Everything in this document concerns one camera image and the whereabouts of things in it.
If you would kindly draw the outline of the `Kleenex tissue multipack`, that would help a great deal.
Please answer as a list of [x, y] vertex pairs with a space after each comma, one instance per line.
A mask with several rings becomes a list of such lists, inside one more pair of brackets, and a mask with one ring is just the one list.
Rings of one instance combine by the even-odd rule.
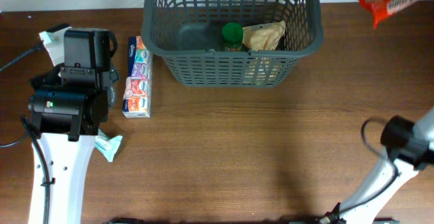
[[122, 112], [126, 118], [151, 116], [153, 54], [141, 36], [128, 39], [128, 76], [125, 81]]

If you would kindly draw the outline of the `teal tissue packet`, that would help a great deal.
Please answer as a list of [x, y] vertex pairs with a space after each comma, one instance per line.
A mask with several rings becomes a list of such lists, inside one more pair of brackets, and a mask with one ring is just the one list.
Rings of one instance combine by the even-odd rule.
[[96, 136], [95, 147], [103, 154], [108, 162], [112, 163], [121, 145], [122, 139], [123, 137], [121, 135], [110, 138], [99, 129], [98, 135]]

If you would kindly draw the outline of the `grey plastic shopping basket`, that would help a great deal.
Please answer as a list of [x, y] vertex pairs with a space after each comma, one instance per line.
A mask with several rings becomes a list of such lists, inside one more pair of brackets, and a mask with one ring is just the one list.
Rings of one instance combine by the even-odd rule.
[[272, 88], [323, 41], [319, 0], [144, 0], [145, 46], [186, 86]]

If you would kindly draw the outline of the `green lid Knorr jar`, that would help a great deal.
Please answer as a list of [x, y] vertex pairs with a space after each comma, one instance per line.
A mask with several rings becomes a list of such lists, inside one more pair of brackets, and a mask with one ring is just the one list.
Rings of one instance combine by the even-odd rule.
[[238, 52], [243, 46], [243, 27], [237, 22], [230, 22], [222, 28], [224, 51]]

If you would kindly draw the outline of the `beige snack bag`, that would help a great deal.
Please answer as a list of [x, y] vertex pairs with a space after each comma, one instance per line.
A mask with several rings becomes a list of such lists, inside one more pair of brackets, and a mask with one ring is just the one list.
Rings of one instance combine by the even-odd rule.
[[[243, 27], [243, 44], [248, 50], [273, 51], [286, 32], [285, 20], [267, 24]], [[276, 80], [282, 64], [272, 63], [270, 58], [254, 58], [250, 61], [244, 77], [244, 84], [266, 85]]]

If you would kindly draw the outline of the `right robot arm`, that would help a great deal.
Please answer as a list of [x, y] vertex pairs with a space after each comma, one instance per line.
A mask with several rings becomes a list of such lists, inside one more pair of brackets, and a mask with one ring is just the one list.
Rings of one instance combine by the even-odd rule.
[[[381, 151], [375, 150], [366, 136], [370, 123], [384, 126], [380, 135]], [[433, 164], [433, 110], [417, 122], [398, 115], [391, 119], [371, 117], [362, 123], [360, 133], [363, 144], [378, 161], [357, 190], [317, 223], [374, 223], [395, 193]]]

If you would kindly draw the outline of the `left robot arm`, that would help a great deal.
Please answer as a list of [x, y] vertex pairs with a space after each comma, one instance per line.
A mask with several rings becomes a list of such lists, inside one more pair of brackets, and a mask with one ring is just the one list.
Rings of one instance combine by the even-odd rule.
[[29, 223], [80, 223], [87, 167], [115, 104], [119, 75], [107, 29], [61, 24], [39, 34], [53, 69], [31, 79], [24, 129], [33, 150]]

